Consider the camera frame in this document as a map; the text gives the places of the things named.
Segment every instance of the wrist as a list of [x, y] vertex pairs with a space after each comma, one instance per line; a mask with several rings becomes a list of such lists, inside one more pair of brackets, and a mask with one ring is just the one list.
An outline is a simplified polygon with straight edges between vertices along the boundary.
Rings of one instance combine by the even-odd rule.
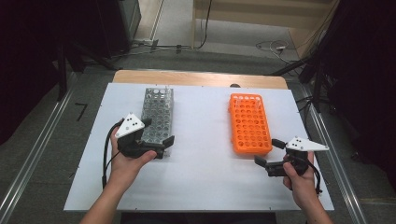
[[303, 211], [312, 211], [312, 210], [315, 210], [318, 208], [323, 209], [323, 206], [322, 206], [318, 197], [309, 198], [302, 204], [302, 207], [301, 207], [301, 209], [303, 209]]
[[115, 198], [121, 198], [125, 191], [125, 188], [122, 188], [120, 185], [117, 185], [112, 181], [108, 181], [107, 185], [104, 188], [104, 192], [106, 194], [112, 195], [112, 197]]

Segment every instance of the orange test tube rack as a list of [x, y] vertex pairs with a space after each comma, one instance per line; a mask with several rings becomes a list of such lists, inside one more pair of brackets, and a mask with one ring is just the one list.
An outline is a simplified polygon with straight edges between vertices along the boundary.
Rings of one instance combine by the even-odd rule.
[[272, 150], [268, 122], [260, 95], [233, 93], [228, 110], [231, 114], [231, 141], [235, 153], [266, 155]]

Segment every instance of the black cable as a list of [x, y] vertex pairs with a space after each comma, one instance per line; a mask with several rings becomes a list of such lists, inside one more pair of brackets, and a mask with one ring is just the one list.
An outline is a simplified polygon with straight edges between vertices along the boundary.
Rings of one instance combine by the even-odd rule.
[[[107, 166], [109, 165], [109, 163], [106, 163], [107, 161], [107, 148], [108, 148], [108, 141], [110, 140], [110, 136], [113, 133], [114, 129], [116, 129], [117, 127], [120, 127], [121, 124], [123, 123], [124, 119], [122, 119], [120, 122], [116, 123], [113, 125], [113, 127], [111, 127], [111, 129], [108, 131], [107, 137], [106, 137], [106, 141], [105, 141], [105, 149], [104, 149], [104, 154], [103, 154], [103, 176], [102, 176], [102, 187], [105, 188], [106, 183], [107, 183], [107, 176], [106, 176], [106, 171], [107, 171]], [[110, 161], [112, 161], [117, 155], [119, 154], [119, 152], [114, 155]]]
[[315, 187], [315, 192], [317, 193], [317, 195], [319, 195], [322, 192], [322, 190], [320, 189], [320, 172], [317, 169], [317, 167], [315, 167], [315, 165], [312, 164], [312, 162], [309, 161], [308, 159], [304, 160], [304, 159], [301, 159], [301, 158], [298, 158], [298, 157], [294, 157], [294, 156], [292, 156], [291, 158], [293, 160], [297, 160], [299, 162], [306, 163], [307, 165], [309, 165], [314, 170], [314, 175], [317, 178], [317, 185]]
[[206, 42], [206, 38], [207, 38], [207, 23], [209, 22], [210, 8], [212, 8], [212, 0], [210, 0], [210, 2], [209, 2], [209, 8], [207, 9], [207, 14], [206, 14], [205, 38], [204, 38], [204, 41], [202, 42], [201, 46], [196, 48], [196, 49], [201, 49], [204, 46], [205, 42]]

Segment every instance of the person's left hand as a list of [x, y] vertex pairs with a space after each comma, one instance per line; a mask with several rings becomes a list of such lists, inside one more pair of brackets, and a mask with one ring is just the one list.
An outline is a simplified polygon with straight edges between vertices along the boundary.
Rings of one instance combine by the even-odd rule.
[[[112, 156], [119, 152], [117, 138], [115, 136], [118, 129], [114, 129], [110, 137]], [[112, 185], [124, 193], [134, 183], [140, 169], [156, 156], [157, 153], [155, 151], [148, 151], [137, 159], [125, 157], [122, 153], [119, 153], [111, 162], [111, 174], [107, 184]]]

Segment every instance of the white table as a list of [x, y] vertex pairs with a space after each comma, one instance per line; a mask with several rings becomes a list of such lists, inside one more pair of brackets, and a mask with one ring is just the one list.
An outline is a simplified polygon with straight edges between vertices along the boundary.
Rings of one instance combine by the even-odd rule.
[[[130, 111], [141, 115], [150, 84], [110, 83], [82, 155], [65, 211], [88, 210], [102, 191], [103, 146], [110, 127]], [[306, 138], [291, 91], [222, 87], [168, 86], [174, 89], [170, 157], [151, 161], [124, 194], [124, 211], [278, 211], [299, 210], [281, 177], [268, 177], [253, 159], [233, 153], [228, 102], [233, 92], [258, 93], [264, 100], [272, 138]], [[275, 148], [268, 161], [281, 161]], [[332, 201], [322, 182], [319, 197], [326, 210]]]

